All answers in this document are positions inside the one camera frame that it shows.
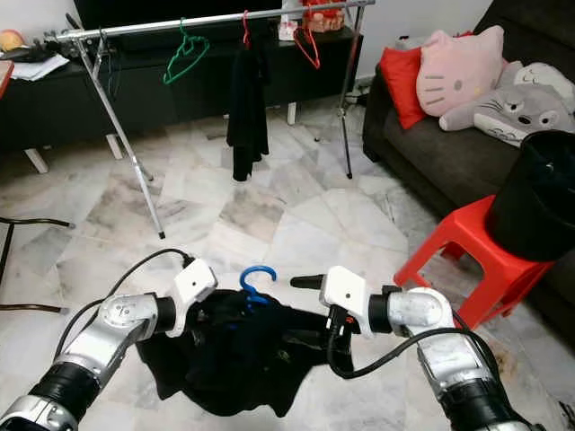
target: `red bag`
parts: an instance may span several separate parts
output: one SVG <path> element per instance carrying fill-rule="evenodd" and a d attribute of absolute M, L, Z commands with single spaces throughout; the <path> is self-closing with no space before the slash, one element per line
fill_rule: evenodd
<path fill-rule="evenodd" d="M 343 0 L 306 0 L 306 6 L 318 4 L 338 3 Z M 341 9 L 326 9 L 324 11 L 304 13 L 304 28 L 311 31 L 324 33 L 326 31 L 337 31 L 343 28 L 343 11 Z"/>

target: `floor tile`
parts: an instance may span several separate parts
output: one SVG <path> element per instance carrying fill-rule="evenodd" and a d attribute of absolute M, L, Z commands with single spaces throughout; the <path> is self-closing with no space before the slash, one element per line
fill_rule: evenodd
<path fill-rule="evenodd" d="M 74 312 L 105 296 L 134 263 L 164 247 L 205 259 L 221 288 L 239 289 L 248 266 L 271 265 L 277 280 L 256 273 L 248 281 L 283 304 L 320 314 L 328 309 L 319 293 L 292 287 L 290 278 L 343 265 L 364 277 L 373 293 L 392 283 L 438 220 L 388 168 L 363 154 L 365 110 L 359 106 L 351 106 L 346 117 L 353 169 L 347 178 L 336 104 L 337 97 L 298 103 L 293 126 L 283 108 L 268 110 L 270 155 L 253 165 L 243 183 L 232 180 L 233 148 L 226 144 L 227 121 L 221 117 L 130 134 L 138 158 L 155 176 L 149 188 L 165 240 L 154 229 L 132 163 L 127 157 L 114 160 L 105 139 L 44 152 L 50 165 L 45 175 L 35 173 L 22 154 L 3 155 L 0 215 L 61 217 L 76 228 L 16 229 L 0 302 L 43 302 L 70 313 L 0 312 L 0 409 L 45 373 Z M 0 235 L 5 232 L 0 225 Z M 118 292 L 165 295 L 180 269 L 179 255 L 163 254 L 135 271 Z M 434 257 L 422 272 L 454 308 L 482 276 L 469 257 L 457 263 Z M 572 352 L 524 305 L 479 333 L 495 353 L 517 411 L 549 430 L 564 429 L 557 400 L 575 403 Z M 401 341 L 394 335 L 354 337 L 355 366 Z M 159 400 L 153 376 L 131 348 L 81 425 L 84 431 L 448 428 L 415 348 L 354 381 L 337 378 L 328 366 L 314 368 L 285 418 L 276 418 L 268 406 L 219 418 L 182 393 Z"/>

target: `black cable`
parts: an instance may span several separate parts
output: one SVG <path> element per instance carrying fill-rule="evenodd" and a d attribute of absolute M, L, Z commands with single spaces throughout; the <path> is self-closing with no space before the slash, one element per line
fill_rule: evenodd
<path fill-rule="evenodd" d="M 66 19 L 73 29 L 78 30 L 80 28 L 80 25 L 76 22 L 74 18 L 72 18 L 72 15 L 70 15 L 69 13 L 66 14 Z"/>
<path fill-rule="evenodd" d="M 103 301 L 104 301 L 103 299 L 96 299 L 95 301 L 92 301 L 91 303 L 85 305 L 79 312 L 77 312 L 74 315 L 74 317 L 67 324 L 66 328 L 64 329 L 64 332 L 62 332 L 62 335 L 60 336 L 60 340 L 58 341 L 57 346 L 56 346 L 56 353 L 54 354 L 54 360 L 56 360 L 56 358 L 58 356 L 60 356 L 60 353 L 62 353 L 62 348 L 64 348 L 64 343 L 66 342 L 66 339 L 68 338 L 68 334 L 70 333 L 70 331 L 72 330 L 72 328 L 74 327 L 74 325 L 78 321 L 78 319 L 80 319 L 80 317 L 82 317 L 82 314 L 84 314 L 85 312 L 90 310 L 95 305 L 103 303 Z"/>
<path fill-rule="evenodd" d="M 328 339 L 327 360 L 332 371 L 336 373 L 339 377 L 346 380 L 355 379 L 374 372 L 377 368 L 380 368 L 381 366 L 387 364 L 392 359 L 395 359 L 401 353 L 403 353 L 403 351 L 405 351 L 407 348 L 413 346 L 416 343 L 419 343 L 423 339 L 441 334 L 463 334 L 478 339 L 478 342 L 480 339 L 484 343 L 481 337 L 479 337 L 477 334 L 474 334 L 473 332 L 469 332 L 467 330 L 463 330 L 460 328 L 438 328 L 436 330 L 426 330 L 425 332 L 421 332 L 417 335 L 414 335 L 413 337 L 410 337 L 409 339 L 406 339 L 402 344 L 395 347 L 394 349 L 392 349 L 391 351 L 389 351 L 388 353 L 377 359 L 374 363 L 367 365 L 364 368 L 360 368 L 359 370 L 355 371 L 343 371 L 340 368 L 338 368 L 338 366 L 335 364 L 333 360 L 333 350 L 334 350 L 335 338 L 337 337 L 337 332 L 332 331 Z"/>
<path fill-rule="evenodd" d="M 406 339 L 402 344 L 400 344 L 399 346 L 392 349 L 390 352 L 386 353 L 385 355 L 383 355 L 382 357 L 377 359 L 374 363 L 367 365 L 367 366 L 365 366 L 359 370 L 349 371 L 349 372 L 341 370 L 336 365 L 336 363 L 334 361 L 334 358 L 333 358 L 334 343 L 335 343 L 335 339 L 337 338 L 338 331 L 339 331 L 338 328 L 334 328 L 334 329 L 332 329 L 332 331 L 330 333 L 330 337 L 328 338 L 328 345 L 327 345 L 328 364 L 329 364 L 330 368 L 332 369 L 332 371 L 334 373 L 336 373 L 339 377 L 346 379 L 346 380 L 355 379 L 355 378 L 358 378 L 358 377 L 361 377 L 361 376 L 364 376 L 364 375 L 367 375 L 367 374 L 374 372 L 377 368 L 380 368 L 381 366 L 390 362 L 392 359 L 395 359 L 396 357 L 398 357 L 407 348 L 413 346 L 414 344 L 419 343 L 420 341 L 422 341 L 423 339 L 426 339 L 427 337 L 432 337 L 434 335 L 441 335 L 441 334 L 465 335 L 466 337 L 468 337 L 472 340 L 474 345 L 477 347 L 480 355 L 485 360 L 486 365 L 489 367 L 491 374 L 493 375 L 493 378 L 495 379 L 495 382 L 498 385 L 498 390 L 500 392 L 500 396 L 503 399 L 503 402 L 505 403 L 506 407 L 516 416 L 516 420 L 523 422 L 527 425 L 530 425 L 530 423 L 526 419 L 524 419 L 521 415 L 519 415 L 519 413 L 517 413 L 513 409 L 513 407 L 511 406 L 511 403 L 509 401 L 507 393 L 505 392 L 503 382 L 500 379 L 500 372 L 499 372 L 499 368 L 497 367 L 497 360 L 495 359 L 495 356 L 493 355 L 493 352 L 491 351 L 487 342 L 484 339 L 482 339 L 479 335 L 472 332 L 469 329 L 469 326 L 461 318 L 461 316 L 459 316 L 459 314 L 457 314 L 456 312 L 454 312 L 453 314 L 454 314 L 454 317 L 456 318 L 456 320 L 459 322 L 459 324 L 463 328 L 461 328 L 461 329 L 460 328 L 438 328 L 435 330 L 427 330 L 425 332 L 421 332 L 421 333 L 419 333 L 413 337 L 410 337 L 409 339 Z"/>
<path fill-rule="evenodd" d="M 117 61 L 117 72 L 114 72 L 114 57 L 118 58 Z M 122 76 L 122 60 L 119 54 L 119 50 L 116 48 L 116 56 L 112 52 L 111 46 L 108 46 L 108 95 L 110 98 L 115 101 L 118 97 L 119 91 L 119 82 Z"/>
<path fill-rule="evenodd" d="M 185 253 L 184 251 L 181 251 L 179 249 L 161 249 L 161 250 L 156 251 L 156 252 L 150 254 L 149 256 L 143 258 L 142 260 L 140 260 L 138 263 L 133 265 L 127 272 L 125 272 L 122 277 L 119 278 L 119 280 L 116 282 L 116 284 L 113 286 L 113 288 L 110 290 L 110 292 L 108 292 L 108 294 L 105 297 L 103 297 L 102 299 L 97 299 L 97 300 L 92 301 L 91 303 L 85 305 L 79 312 L 77 312 L 74 315 L 74 317 L 70 320 L 70 322 L 67 324 L 66 328 L 64 329 L 62 336 L 60 337 L 60 340 L 59 340 L 57 347 L 56 347 L 56 353 L 54 354 L 54 359 L 56 360 L 56 358 L 60 355 L 60 353 L 62 353 L 62 348 L 64 348 L 64 343 L 66 343 L 66 338 L 67 338 L 68 334 L 70 333 L 70 331 L 72 330 L 72 328 L 74 327 L 74 325 L 78 321 L 78 319 L 80 319 L 82 314 L 84 314 L 85 312 L 90 310 L 95 305 L 103 303 L 110 296 L 114 295 L 116 293 L 116 291 L 118 291 L 121 284 L 126 280 L 126 278 L 128 278 L 136 269 L 140 268 L 142 265 L 144 265 L 149 260 L 156 258 L 162 254 L 165 254 L 165 253 L 177 253 L 177 254 L 181 255 L 183 257 L 183 264 L 182 265 L 185 268 L 188 265 L 190 265 L 191 262 L 193 261 L 193 258 L 191 256 L 189 256 L 187 253 Z M 88 322 L 84 325 L 84 328 L 86 326 L 88 326 L 90 323 L 92 323 L 97 315 L 98 315 L 98 312 L 95 312 L 92 315 L 92 317 L 88 320 Z"/>

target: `hello kitty pillow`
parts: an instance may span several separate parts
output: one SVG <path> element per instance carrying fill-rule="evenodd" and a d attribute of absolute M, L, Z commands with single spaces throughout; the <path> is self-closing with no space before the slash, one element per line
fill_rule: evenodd
<path fill-rule="evenodd" d="M 434 32 L 421 47 L 416 93 L 433 117 L 490 92 L 503 68 L 503 29 L 494 25 L 477 36 L 451 38 Z"/>

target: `clothes rack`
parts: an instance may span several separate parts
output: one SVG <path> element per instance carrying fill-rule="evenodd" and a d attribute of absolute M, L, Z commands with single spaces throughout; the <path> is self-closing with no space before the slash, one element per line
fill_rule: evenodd
<path fill-rule="evenodd" d="M 56 42 L 72 42 L 76 45 L 78 52 L 80 53 L 80 58 L 84 63 L 90 79 L 92 80 L 93 86 L 102 101 L 102 105 L 108 116 L 110 117 L 111 123 L 114 126 L 118 137 L 128 154 L 130 161 L 133 164 L 134 171 L 136 172 L 137 179 L 140 184 L 140 188 L 144 193 L 146 203 L 150 212 L 150 216 L 154 222 L 156 231 L 161 239 L 165 238 L 164 229 L 155 210 L 154 202 L 152 201 L 152 196 L 147 187 L 146 179 L 153 180 L 154 178 L 150 175 L 142 163 L 138 160 L 136 154 L 134 153 L 126 133 L 124 132 L 121 123 L 116 115 L 116 112 L 111 106 L 110 100 L 104 91 L 100 80 L 98 79 L 98 74 L 100 72 L 100 66 L 102 65 L 102 57 L 105 54 L 106 39 L 126 34 L 137 34 L 137 33 L 148 33 L 153 31 L 164 31 L 179 28 L 191 28 L 198 27 L 200 25 L 208 25 L 220 22 L 234 22 L 241 21 L 243 19 L 253 20 L 259 18 L 273 18 L 279 17 L 281 15 L 287 15 L 292 13 L 304 13 L 304 12 L 317 12 L 329 9 L 346 9 L 349 11 L 350 8 L 358 8 L 356 19 L 353 26 L 353 39 L 351 42 L 351 48 L 349 50 L 349 61 L 347 64 L 346 74 L 343 80 L 343 86 L 341 88 L 340 99 L 337 107 L 337 115 L 341 121 L 341 132 L 343 135 L 343 144 L 346 154 L 346 168 L 348 178 L 352 178 L 351 163 L 349 160 L 349 142 L 348 133 L 346 129 L 345 122 L 345 95 L 348 92 L 349 81 L 353 75 L 353 66 L 357 60 L 358 54 L 358 44 L 359 44 L 359 32 L 361 31 L 361 23 L 363 20 L 363 13 L 366 6 L 375 4 L 376 0 L 349 0 L 345 2 L 335 2 L 328 4 L 316 4 L 312 6 L 302 6 L 291 9 L 270 9 L 265 11 L 255 11 L 248 13 L 230 13 L 226 15 L 213 15 L 204 16 L 199 18 L 190 18 L 184 20 L 172 20 L 165 22 L 149 22 L 144 24 L 135 25 L 124 25 L 119 27 L 110 27 L 105 29 L 97 30 L 82 30 L 73 29 L 62 32 L 61 34 L 52 33 L 47 37 L 49 40 L 54 40 Z M 99 40 L 98 48 L 96 50 L 96 56 L 94 62 L 88 56 L 88 49 L 86 45 L 92 44 L 93 40 Z"/>

